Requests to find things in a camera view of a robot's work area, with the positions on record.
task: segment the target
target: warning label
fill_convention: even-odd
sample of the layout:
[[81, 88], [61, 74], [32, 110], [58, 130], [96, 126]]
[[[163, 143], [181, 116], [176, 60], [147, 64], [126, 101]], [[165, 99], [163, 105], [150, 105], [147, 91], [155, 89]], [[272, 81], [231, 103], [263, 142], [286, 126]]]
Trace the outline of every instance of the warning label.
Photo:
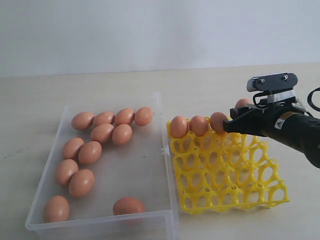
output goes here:
[[280, 129], [282, 128], [282, 126], [284, 125], [285, 121], [286, 121], [289, 117], [291, 117], [292, 115], [295, 115], [295, 114], [297, 114], [297, 112], [294, 112], [294, 111], [288, 111], [288, 112], [282, 114], [282, 115], [277, 119], [277, 121], [275, 121], [274, 127], [275, 127], [276, 129], [279, 129], [279, 130], [280, 130]]

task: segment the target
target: egg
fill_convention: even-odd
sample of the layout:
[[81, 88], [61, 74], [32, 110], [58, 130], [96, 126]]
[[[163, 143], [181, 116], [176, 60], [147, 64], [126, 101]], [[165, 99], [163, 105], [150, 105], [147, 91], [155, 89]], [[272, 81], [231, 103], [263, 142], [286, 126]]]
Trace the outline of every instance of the egg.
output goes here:
[[250, 104], [251, 103], [251, 100], [248, 99], [248, 98], [241, 98], [239, 101], [236, 102], [235, 104], [235, 108], [236, 109], [239, 109], [239, 108], [243, 108], [246, 106], [246, 104]]
[[73, 198], [80, 198], [90, 192], [95, 184], [95, 175], [89, 169], [76, 172], [69, 183], [69, 194]]
[[114, 129], [115, 127], [109, 123], [100, 124], [92, 130], [91, 140], [104, 144], [111, 139]]
[[183, 116], [176, 116], [171, 121], [170, 134], [173, 138], [183, 138], [188, 132], [188, 122]]
[[134, 115], [134, 122], [140, 127], [146, 126], [151, 122], [153, 116], [154, 113], [152, 109], [150, 107], [145, 106], [136, 111]]
[[117, 126], [112, 133], [112, 141], [116, 145], [123, 145], [132, 138], [132, 128], [128, 124]]
[[132, 108], [125, 108], [119, 111], [114, 117], [114, 124], [119, 126], [121, 124], [132, 124], [135, 118], [135, 110]]
[[114, 121], [115, 121], [115, 114], [111, 111], [105, 111], [95, 116], [95, 118], [93, 119], [92, 125], [96, 127], [101, 124], [114, 124]]
[[76, 130], [85, 130], [92, 126], [95, 115], [92, 112], [81, 112], [74, 116], [71, 126]]
[[74, 137], [68, 140], [62, 149], [64, 159], [77, 159], [79, 151], [85, 142], [80, 137]]
[[224, 130], [224, 121], [227, 121], [228, 118], [222, 112], [215, 112], [210, 117], [210, 127], [215, 130], [217, 134], [226, 133]]
[[93, 164], [101, 156], [102, 146], [97, 141], [84, 144], [79, 151], [78, 159], [81, 164]]
[[113, 205], [114, 215], [138, 214], [146, 211], [145, 205], [134, 197], [123, 197]]
[[197, 115], [191, 118], [189, 126], [190, 130], [197, 136], [203, 136], [208, 131], [208, 122], [203, 116]]
[[55, 170], [55, 181], [60, 186], [68, 186], [72, 176], [76, 172], [78, 172], [78, 164], [74, 160], [63, 160]]
[[70, 206], [68, 200], [60, 195], [52, 197], [44, 207], [43, 221], [45, 223], [67, 221]]

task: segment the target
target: table surface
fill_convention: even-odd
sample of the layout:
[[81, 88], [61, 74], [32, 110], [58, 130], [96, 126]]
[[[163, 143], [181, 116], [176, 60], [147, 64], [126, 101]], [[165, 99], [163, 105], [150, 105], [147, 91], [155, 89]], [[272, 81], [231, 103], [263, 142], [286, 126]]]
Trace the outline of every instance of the table surface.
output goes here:
[[[246, 91], [249, 78], [277, 72], [298, 76], [295, 92], [303, 100], [320, 85], [320, 63], [0, 78], [0, 239], [39, 238], [25, 229], [25, 221], [66, 104], [159, 91], [165, 120], [228, 114], [238, 99], [252, 97]], [[315, 95], [314, 102], [320, 97]], [[319, 170], [302, 153], [265, 140], [269, 156], [279, 161], [291, 202], [254, 211], [180, 214], [182, 240], [319, 238]]]

